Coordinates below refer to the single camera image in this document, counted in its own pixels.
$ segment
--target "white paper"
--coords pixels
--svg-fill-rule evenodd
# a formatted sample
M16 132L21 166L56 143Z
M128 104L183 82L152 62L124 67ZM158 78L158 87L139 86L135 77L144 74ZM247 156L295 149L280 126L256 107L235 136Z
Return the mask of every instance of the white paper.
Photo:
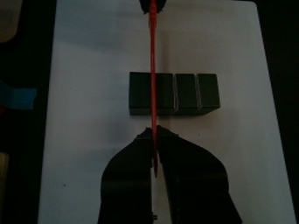
M60 0L52 50L39 223L95 224L108 160L151 126L150 117L128 114L128 73L150 72L139 1ZM156 72L218 75L222 104L159 124L226 165L244 223L295 223L256 6L167 1L156 54ZM156 224L171 223L163 175L154 180L154 213Z

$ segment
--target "black block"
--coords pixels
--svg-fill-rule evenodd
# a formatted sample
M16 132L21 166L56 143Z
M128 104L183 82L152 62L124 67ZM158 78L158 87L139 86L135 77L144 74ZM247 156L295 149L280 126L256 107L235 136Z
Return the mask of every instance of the black block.
M220 92L216 74L199 73L198 85L200 103L198 114L204 115L220 107Z
M175 75L178 91L176 116L194 115L199 113L198 83L194 73L178 73Z
M174 75L156 74L156 113L170 116L176 110ZM151 74L130 73L128 107L131 116L151 115Z

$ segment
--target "red rod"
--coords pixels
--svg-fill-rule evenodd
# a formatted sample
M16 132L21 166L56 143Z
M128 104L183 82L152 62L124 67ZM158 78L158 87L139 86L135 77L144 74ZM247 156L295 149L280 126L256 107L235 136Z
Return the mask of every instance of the red rod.
M151 1L150 7L150 32L151 32L151 110L154 131L154 175L158 175L158 139L156 139L156 87L155 87L155 27L156 27L156 1Z

